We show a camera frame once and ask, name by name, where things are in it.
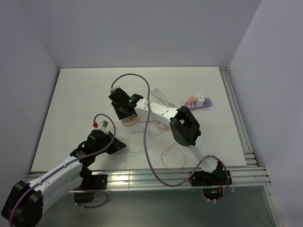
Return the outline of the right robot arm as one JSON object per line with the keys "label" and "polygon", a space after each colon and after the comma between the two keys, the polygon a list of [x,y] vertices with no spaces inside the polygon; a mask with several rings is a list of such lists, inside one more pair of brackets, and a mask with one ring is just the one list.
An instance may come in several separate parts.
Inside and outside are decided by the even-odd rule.
{"label": "right robot arm", "polygon": [[145,156],[153,175],[163,185],[177,187],[184,184],[186,181],[190,182],[192,186],[194,186],[196,182],[198,182],[198,186],[213,186],[220,183],[229,184],[229,176],[226,167],[219,158],[213,155],[206,155],[203,157],[188,178],[178,184],[164,182],[153,169],[146,145],[146,133],[151,117],[168,125],[175,142],[179,145],[189,148],[195,155],[202,154],[200,124],[186,106],[173,108],[160,105],[151,102],[148,98],[144,98],[138,94],[129,96],[121,88],[112,88],[109,99],[120,120],[133,115],[146,118],[143,131]]}

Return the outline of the pink round power socket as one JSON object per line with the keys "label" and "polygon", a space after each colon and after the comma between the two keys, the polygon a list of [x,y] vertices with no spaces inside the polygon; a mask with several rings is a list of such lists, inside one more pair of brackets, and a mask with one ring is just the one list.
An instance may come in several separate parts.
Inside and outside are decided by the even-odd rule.
{"label": "pink round power socket", "polygon": [[120,123],[125,127],[133,127],[137,122],[137,116],[129,116],[120,120]]}

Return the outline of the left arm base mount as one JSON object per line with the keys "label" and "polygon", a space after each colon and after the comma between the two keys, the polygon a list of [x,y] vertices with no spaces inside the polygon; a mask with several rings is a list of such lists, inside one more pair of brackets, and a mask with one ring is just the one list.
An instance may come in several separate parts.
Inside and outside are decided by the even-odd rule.
{"label": "left arm base mount", "polygon": [[74,193],[74,201],[76,203],[91,203],[95,194],[107,187],[108,175],[90,175],[83,178],[83,182]]}

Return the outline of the pink charger plug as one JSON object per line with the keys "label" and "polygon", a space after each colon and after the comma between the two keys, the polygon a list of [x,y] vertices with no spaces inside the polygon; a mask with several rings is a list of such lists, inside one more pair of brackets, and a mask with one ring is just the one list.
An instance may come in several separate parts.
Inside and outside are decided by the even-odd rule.
{"label": "pink charger plug", "polygon": [[188,106],[188,107],[192,107],[192,106],[194,106],[195,102],[196,102],[196,98],[193,97],[193,96],[190,96],[190,97],[187,99],[187,106]]}

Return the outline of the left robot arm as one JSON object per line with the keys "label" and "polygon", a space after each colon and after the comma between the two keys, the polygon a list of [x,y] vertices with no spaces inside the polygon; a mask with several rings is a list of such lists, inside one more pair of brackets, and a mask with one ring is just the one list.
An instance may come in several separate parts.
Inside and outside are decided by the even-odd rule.
{"label": "left robot arm", "polygon": [[94,189],[96,183],[89,166],[97,155],[112,155],[126,146],[111,132],[93,130],[87,140],[53,170],[28,183],[16,183],[1,215],[16,227],[35,226],[43,212],[69,191]]}

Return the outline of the white 80W charger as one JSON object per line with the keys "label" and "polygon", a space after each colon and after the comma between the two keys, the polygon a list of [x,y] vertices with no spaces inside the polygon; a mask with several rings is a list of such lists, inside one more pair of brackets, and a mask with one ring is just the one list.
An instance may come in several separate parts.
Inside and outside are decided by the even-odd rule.
{"label": "white 80W charger", "polygon": [[197,94],[196,95],[196,105],[198,107],[202,107],[204,105],[205,98],[202,94]]}

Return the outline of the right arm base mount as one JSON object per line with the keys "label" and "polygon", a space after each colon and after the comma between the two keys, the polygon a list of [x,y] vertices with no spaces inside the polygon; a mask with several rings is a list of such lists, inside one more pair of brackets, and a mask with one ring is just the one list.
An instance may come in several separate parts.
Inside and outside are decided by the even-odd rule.
{"label": "right arm base mount", "polygon": [[204,196],[209,200],[218,200],[224,195],[223,186],[231,185],[232,178],[230,172],[225,170],[216,169],[212,173],[205,171],[196,171],[188,181],[191,186],[206,186],[214,188],[203,189]]}

